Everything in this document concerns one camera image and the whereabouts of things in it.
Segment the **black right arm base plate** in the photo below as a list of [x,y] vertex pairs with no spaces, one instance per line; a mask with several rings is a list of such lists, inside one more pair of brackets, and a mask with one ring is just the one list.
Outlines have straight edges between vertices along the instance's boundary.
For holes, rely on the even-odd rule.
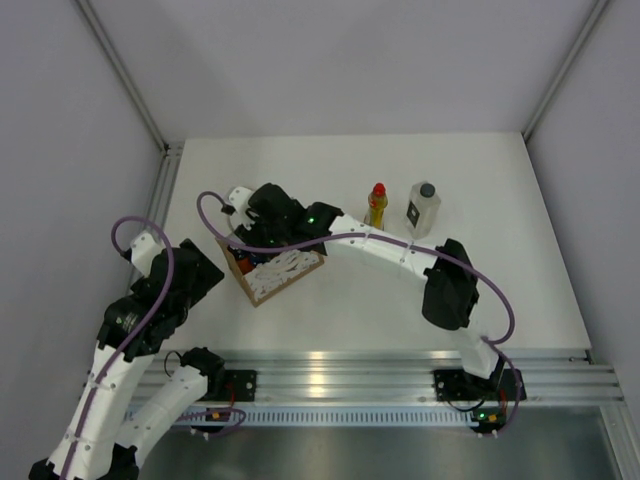
[[436,398],[443,402],[501,401],[514,402],[516,397],[527,399],[520,371],[503,369],[489,379],[468,374],[462,368],[438,369],[433,371]]

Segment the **clear square bottle black cap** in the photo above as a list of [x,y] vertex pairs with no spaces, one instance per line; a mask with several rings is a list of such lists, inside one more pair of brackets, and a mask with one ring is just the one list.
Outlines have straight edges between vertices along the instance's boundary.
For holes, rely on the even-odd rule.
[[405,213],[405,225],[414,240],[426,237],[431,231],[441,198],[436,187],[427,181],[411,187]]

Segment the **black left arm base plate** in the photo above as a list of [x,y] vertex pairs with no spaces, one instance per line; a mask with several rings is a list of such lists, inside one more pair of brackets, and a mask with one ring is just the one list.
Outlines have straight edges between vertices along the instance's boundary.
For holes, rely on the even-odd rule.
[[256,370],[227,370],[217,400],[229,404],[253,402],[257,379]]

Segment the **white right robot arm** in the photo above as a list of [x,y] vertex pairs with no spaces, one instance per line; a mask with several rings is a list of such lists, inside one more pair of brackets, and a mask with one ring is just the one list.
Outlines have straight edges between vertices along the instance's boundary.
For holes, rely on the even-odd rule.
[[449,333],[460,353],[459,387],[478,397],[500,388],[505,362],[472,322],[480,275],[460,242],[448,239],[441,246],[422,247],[387,235],[335,206],[303,206],[273,183],[256,190],[235,187],[228,199],[237,220],[234,233],[250,247],[297,246],[345,256],[415,285],[422,293],[423,318]]

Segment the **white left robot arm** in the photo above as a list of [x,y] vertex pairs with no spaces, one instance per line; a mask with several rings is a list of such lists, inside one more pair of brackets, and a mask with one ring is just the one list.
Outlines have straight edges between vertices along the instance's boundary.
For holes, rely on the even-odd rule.
[[144,232],[125,257],[143,276],[106,309],[73,418],[54,451],[33,464],[31,479],[136,479],[185,410],[225,390],[223,359],[195,347],[181,355],[165,385],[131,419],[125,417],[163,342],[224,278],[189,239],[165,249]]

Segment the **orange bottle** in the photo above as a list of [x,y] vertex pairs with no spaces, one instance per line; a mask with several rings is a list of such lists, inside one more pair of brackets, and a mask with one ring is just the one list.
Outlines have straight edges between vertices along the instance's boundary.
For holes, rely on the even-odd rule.
[[250,256],[245,253],[236,256],[236,265],[242,275],[246,275],[254,269]]

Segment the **yellow bottle red cap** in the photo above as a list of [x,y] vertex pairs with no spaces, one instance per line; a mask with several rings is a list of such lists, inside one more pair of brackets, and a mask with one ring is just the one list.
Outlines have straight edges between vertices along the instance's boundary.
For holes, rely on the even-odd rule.
[[364,223],[378,230],[383,230],[387,206],[386,187],[383,183],[378,182],[368,195],[368,209],[364,217]]

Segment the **burlap canvas bag cat print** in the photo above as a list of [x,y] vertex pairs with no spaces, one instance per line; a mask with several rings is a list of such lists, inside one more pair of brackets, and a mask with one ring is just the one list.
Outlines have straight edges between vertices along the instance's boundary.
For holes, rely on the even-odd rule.
[[242,275],[236,265],[236,259],[227,250],[229,244],[222,240],[217,240],[217,243],[232,276],[254,307],[259,307],[324,265],[323,257],[315,252],[287,251],[268,258],[266,262],[258,261],[258,256],[251,254],[254,269]]

